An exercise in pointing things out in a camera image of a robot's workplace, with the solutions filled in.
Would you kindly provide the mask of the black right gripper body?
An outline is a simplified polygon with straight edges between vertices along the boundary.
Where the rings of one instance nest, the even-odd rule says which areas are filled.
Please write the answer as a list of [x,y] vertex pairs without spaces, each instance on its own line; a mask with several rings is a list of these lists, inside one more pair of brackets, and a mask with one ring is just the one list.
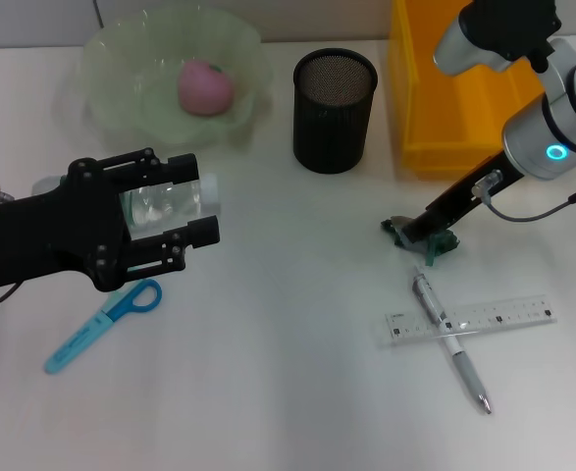
[[472,188],[495,171],[500,172],[500,181],[492,187],[494,194],[523,178],[523,174],[512,165],[504,152],[486,159],[427,207],[427,221],[432,228],[447,229],[475,209],[481,199],[473,195]]

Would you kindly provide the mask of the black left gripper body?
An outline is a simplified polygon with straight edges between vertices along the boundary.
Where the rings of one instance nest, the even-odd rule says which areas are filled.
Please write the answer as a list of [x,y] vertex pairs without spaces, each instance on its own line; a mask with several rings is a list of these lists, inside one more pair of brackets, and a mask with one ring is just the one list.
[[0,287],[64,271],[100,291],[126,282],[118,257],[130,236],[111,170],[120,162],[78,159],[56,188],[0,204]]

